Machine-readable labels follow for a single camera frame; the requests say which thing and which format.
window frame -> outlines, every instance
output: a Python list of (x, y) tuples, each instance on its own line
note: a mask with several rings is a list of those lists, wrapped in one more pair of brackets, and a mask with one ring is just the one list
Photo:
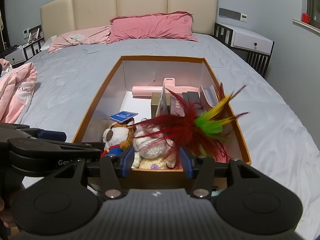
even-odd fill
[(307, 14), (310, 16), (310, 25), (313, 27), (316, 27), (318, 29), (320, 29), (320, 23), (316, 22), (315, 20), (313, 20), (312, 15), (313, 15), (313, 1), (314, 0), (307, 0)]

feather toy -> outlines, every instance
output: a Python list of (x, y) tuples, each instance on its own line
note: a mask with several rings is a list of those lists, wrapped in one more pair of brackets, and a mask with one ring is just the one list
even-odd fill
[(217, 162), (226, 163), (230, 157), (227, 155), (221, 142), (226, 141), (226, 135), (222, 134), (223, 126), (237, 120), (240, 116), (247, 114), (247, 112), (227, 118), (223, 117), (226, 116), (226, 107), (230, 100), (244, 88), (245, 86), (240, 88), (236, 93), (232, 92), (225, 96), (221, 83), (217, 93), (219, 99), (218, 104), (209, 111), (202, 112), (199, 116), (197, 116), (194, 107), (195, 103), (188, 103), (184, 101), (181, 96), (167, 89), (179, 101), (185, 116), (164, 114), (136, 123), (136, 126), (141, 129), (149, 130), (154, 127), (160, 129), (159, 131), (150, 132), (149, 134), (136, 138), (163, 135), (146, 145), (143, 149), (151, 148), (155, 144), (163, 142), (163, 140), (173, 140), (173, 146), (164, 154), (163, 159), (172, 158), (172, 155), (174, 155), (176, 160), (174, 168), (179, 165), (180, 147), (187, 147), (195, 156), (207, 155), (213, 157)]

pink selfie stick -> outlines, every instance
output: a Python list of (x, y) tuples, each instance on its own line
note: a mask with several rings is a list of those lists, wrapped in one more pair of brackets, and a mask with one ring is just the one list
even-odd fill
[[(199, 88), (195, 87), (176, 87), (174, 78), (165, 78), (164, 79), (164, 87), (175, 92), (177, 94), (181, 94), (182, 92), (197, 92), (199, 93)], [(134, 97), (151, 97), (152, 93), (161, 93), (162, 87), (149, 87), (149, 86), (134, 86), (132, 87), (132, 95)]]

nightstand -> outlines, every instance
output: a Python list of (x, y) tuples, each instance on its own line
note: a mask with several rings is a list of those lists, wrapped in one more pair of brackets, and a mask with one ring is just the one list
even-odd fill
[(246, 62), (262, 77), (266, 75), (274, 41), (255, 32), (216, 23), (213, 37), (232, 50), (248, 53)]
[(13, 68), (17, 68), (24, 64), (27, 60), (32, 58), (34, 55), (40, 52), (41, 46), (44, 44), (44, 38), (39, 38), (29, 44), (22, 46), (7, 56), (4, 57), (5, 60), (9, 61)]

window sill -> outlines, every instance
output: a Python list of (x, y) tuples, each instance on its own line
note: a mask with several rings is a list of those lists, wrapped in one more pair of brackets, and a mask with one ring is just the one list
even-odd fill
[(316, 27), (313, 27), (309, 24), (306, 24), (302, 21), (298, 21), (298, 20), (295, 20), (295, 19), (292, 19), (292, 22), (295, 23), (295, 24), (298, 24), (298, 25), (302, 25), (303, 27), (305, 27), (305, 29), (309, 30), (309, 31), (312, 31), (314, 33), (316, 33), (317, 35), (320, 35), (320, 30)]

